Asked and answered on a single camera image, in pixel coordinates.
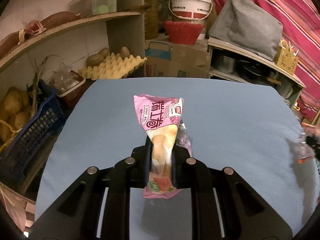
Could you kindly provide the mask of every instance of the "yellow egg carton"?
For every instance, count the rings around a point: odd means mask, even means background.
[[[122,59],[120,54],[112,53],[107,56],[99,66],[87,67],[78,69],[78,73],[85,78],[97,79],[120,79],[125,78],[141,66],[147,58],[140,56],[134,57],[130,55],[129,58]]]

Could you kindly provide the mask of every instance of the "yellow wooden basket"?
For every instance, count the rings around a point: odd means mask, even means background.
[[[274,62],[279,68],[282,68],[293,76],[298,60],[299,57],[290,52],[289,46],[286,46],[285,48],[279,46]]]

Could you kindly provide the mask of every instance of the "bucket handle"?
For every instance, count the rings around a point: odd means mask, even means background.
[[[192,20],[192,21],[201,21],[201,20],[204,20],[204,19],[206,19],[206,18],[210,15],[210,13],[211,13],[211,11],[212,11],[212,8],[213,8],[213,3],[212,3],[212,0],[211,0],[211,4],[210,4],[211,7],[210,7],[210,10],[209,10],[209,13],[208,13],[205,17],[203,17],[203,18],[201,18],[201,19],[194,19],[194,18],[190,18],[190,17],[182,17],[182,16],[176,15],[176,14],[171,10],[170,1],[171,1],[171,0],[169,0],[169,3],[168,3],[170,12],[171,12],[175,17],[177,17],[177,18],[179,18],[179,19],[182,19],[182,20]]]

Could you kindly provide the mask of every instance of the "metal pot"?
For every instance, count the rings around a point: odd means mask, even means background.
[[[288,99],[293,92],[293,85],[286,76],[280,78],[281,85],[277,85],[276,90],[283,98]]]
[[[246,60],[239,61],[237,71],[240,77],[253,84],[258,84],[263,77],[270,74],[270,70],[266,66]]]
[[[236,71],[237,62],[237,59],[219,53],[212,61],[212,67],[218,69],[222,73],[233,74]]]

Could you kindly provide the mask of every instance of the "white tile wall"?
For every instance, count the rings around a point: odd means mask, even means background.
[[[10,0],[0,16],[0,40],[10,33],[25,28],[31,20],[44,18],[61,11],[68,11],[72,0]]]
[[[108,46],[106,22],[98,22],[83,29],[89,54]]]
[[[26,89],[30,86],[35,73],[33,71],[28,54],[22,55],[10,67],[0,74],[0,100],[3,99],[9,87]]]
[[[0,16],[0,40],[24,28],[30,20],[42,20],[56,12],[68,10],[70,1],[10,0]],[[48,81],[52,71],[57,70],[62,61],[76,71],[84,66],[88,55],[104,47],[108,47],[105,22],[72,30],[39,44],[0,73],[0,100],[9,87],[16,86],[24,89],[27,83],[28,85],[32,83],[34,71],[31,62],[34,63],[34,59],[39,65],[47,55],[60,56],[51,57],[44,67],[41,78]]]

